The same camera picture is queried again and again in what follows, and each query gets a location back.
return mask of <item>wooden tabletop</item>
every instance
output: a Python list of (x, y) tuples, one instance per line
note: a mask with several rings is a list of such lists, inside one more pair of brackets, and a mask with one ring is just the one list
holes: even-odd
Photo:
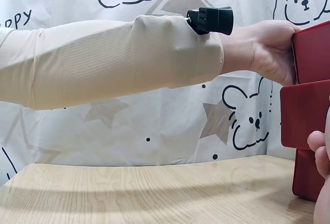
[(312, 223), (291, 192), (293, 161), (256, 156), (189, 165), (34, 164), (0, 188), (0, 223)]

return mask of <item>black plastic clip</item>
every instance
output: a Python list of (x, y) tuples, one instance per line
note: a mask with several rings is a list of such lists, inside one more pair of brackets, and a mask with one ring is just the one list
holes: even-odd
[(187, 12), (187, 22), (199, 35), (209, 32), (230, 35), (234, 27), (234, 12), (231, 7), (201, 7)]

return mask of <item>white backdrop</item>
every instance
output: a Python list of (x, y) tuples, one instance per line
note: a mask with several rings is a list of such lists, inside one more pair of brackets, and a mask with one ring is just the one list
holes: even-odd
[[(330, 17), (328, 0), (0, 0), (0, 6), (0, 26), (16, 29), (186, 15), (202, 6), (232, 6), (235, 26), (288, 19), (308, 27)], [(66, 109), (0, 102), (0, 185), (29, 163), (141, 166), (266, 153), (294, 159), (280, 142), (279, 90), (255, 73), (235, 72)]]

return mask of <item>red case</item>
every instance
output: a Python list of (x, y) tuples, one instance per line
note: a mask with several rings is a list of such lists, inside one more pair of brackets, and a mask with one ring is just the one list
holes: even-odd
[(316, 201), (324, 178), (307, 144), (308, 135), (324, 132), (330, 95), (330, 21), (297, 32), (292, 38), (298, 84), (280, 91), (281, 140), (296, 148), (292, 191)]
[(330, 79), (330, 21), (304, 29), (292, 37), (299, 84)]

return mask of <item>arm sleeve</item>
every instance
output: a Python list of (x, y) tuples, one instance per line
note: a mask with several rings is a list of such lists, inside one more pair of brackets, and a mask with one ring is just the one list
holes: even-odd
[(0, 28), (0, 101), (55, 109), (190, 86), (219, 75), (223, 57), (218, 34), (199, 36), (183, 17)]

